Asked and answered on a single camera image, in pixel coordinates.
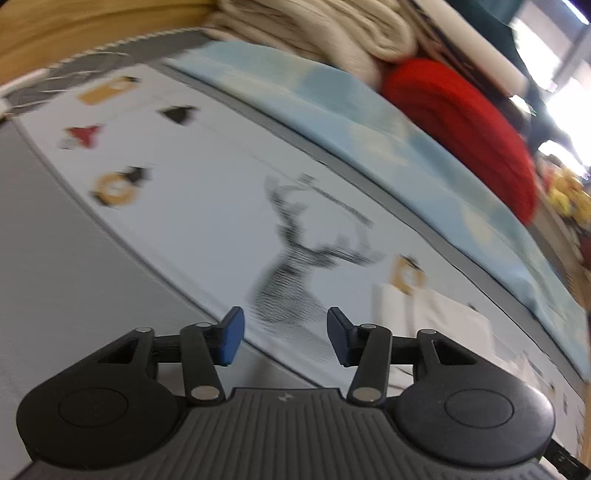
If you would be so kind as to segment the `light blue patterned sheet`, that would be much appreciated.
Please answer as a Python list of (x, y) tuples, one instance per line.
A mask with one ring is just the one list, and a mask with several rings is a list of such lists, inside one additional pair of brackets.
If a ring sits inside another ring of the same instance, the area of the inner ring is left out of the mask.
[(397, 107), (349, 73), (266, 46), (207, 42), (168, 65), (238, 98), (404, 203), (526, 307), (583, 378), (584, 309), (525, 222)]

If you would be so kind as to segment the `yellow plush toys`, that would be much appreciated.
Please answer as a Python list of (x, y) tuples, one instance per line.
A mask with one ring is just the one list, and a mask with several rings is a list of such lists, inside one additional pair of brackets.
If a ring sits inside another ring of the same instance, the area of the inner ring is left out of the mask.
[(590, 230), (590, 195), (570, 170), (556, 168), (550, 174), (546, 197), (560, 217)]

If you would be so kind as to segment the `printed deer bed sheet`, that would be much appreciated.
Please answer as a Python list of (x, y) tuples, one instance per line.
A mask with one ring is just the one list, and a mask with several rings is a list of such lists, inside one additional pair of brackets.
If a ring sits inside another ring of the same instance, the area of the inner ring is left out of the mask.
[(325, 312), (374, 321), (372, 290), (432, 289), (485, 316), (495, 363), (551, 401), (556, 439), (583, 445), (583, 383), (520, 303), (404, 203), (283, 125), (149, 66), (62, 91), (17, 119), (67, 191), (131, 254), (213, 317), (322, 386), (351, 370)]

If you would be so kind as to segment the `white folded pillow stack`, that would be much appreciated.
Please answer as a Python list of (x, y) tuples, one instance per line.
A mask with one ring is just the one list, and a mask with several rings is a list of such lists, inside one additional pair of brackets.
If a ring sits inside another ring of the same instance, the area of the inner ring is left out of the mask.
[(496, 87), (509, 97), (523, 96), (529, 80), (446, 1), (419, 0), (418, 7)]

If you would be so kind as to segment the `white small garment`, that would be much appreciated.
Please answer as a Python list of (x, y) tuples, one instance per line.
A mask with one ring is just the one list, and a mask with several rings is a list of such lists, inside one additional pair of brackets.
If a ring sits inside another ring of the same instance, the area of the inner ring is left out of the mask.
[(432, 289), (407, 294), (391, 284), (375, 284), (372, 315), (394, 336), (415, 337), (420, 330), (436, 330), (491, 362), (497, 359), (489, 320)]

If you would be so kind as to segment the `cream folded blanket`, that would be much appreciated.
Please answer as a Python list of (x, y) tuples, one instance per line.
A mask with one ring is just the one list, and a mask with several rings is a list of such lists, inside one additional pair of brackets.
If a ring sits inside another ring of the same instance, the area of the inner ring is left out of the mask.
[(216, 40), (269, 46), (334, 66), (374, 89), (382, 82), (383, 62), (418, 52), (397, 1), (219, 1), (204, 31)]

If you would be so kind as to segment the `wooden bed headboard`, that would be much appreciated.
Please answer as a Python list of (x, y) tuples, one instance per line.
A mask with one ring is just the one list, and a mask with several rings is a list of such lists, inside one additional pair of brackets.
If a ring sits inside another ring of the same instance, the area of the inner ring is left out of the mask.
[(30, 1), (1, 3), (1, 81), (114, 41), (195, 27), (214, 1)]

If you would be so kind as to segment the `dark teal shark plush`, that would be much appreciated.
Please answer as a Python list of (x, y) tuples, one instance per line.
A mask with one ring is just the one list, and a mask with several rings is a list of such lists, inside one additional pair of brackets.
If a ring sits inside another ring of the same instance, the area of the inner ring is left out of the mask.
[(523, 1), (449, 1), (449, 4), (527, 79), (522, 98), (537, 116), (545, 111), (539, 88), (517, 49), (516, 35), (510, 26)]

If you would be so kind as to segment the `red folded blanket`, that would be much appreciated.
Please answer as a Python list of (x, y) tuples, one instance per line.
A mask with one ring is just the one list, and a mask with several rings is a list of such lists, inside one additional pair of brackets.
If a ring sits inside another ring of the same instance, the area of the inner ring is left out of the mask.
[(509, 121), (448, 66), (413, 58), (385, 74), (382, 95), (473, 172), (524, 224), (537, 205), (533, 160)]

